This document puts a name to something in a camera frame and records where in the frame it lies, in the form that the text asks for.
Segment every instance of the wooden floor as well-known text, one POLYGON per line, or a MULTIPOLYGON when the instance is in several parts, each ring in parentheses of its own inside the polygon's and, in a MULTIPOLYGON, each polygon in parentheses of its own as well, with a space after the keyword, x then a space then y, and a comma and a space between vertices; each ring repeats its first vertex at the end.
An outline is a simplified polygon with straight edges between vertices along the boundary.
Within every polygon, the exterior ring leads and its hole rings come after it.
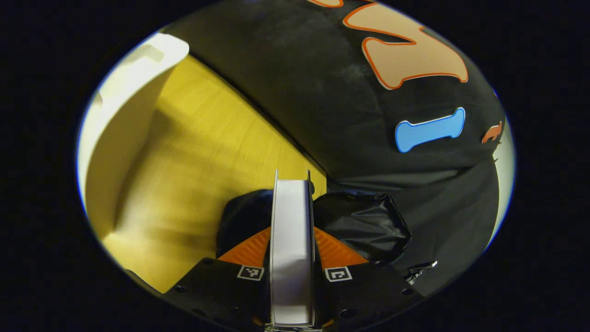
POLYGON ((158 291, 201 258, 215 257, 225 204, 271 189, 275 170, 292 180, 311 170, 314 198, 326 192, 325 175, 194 58, 174 69, 157 107, 102 242, 123 268, 158 291))

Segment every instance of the bone-shaped patch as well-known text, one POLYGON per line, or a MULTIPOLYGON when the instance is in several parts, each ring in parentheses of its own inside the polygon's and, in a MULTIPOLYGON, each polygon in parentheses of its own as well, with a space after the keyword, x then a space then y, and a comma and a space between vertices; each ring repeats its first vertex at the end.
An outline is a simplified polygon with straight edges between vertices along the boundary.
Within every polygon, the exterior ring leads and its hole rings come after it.
POLYGON ((395 127, 395 143, 400 152, 410 151, 418 144, 443 137, 457 138, 463 131, 465 109, 459 107, 455 113, 443 118, 421 123, 402 121, 395 127))

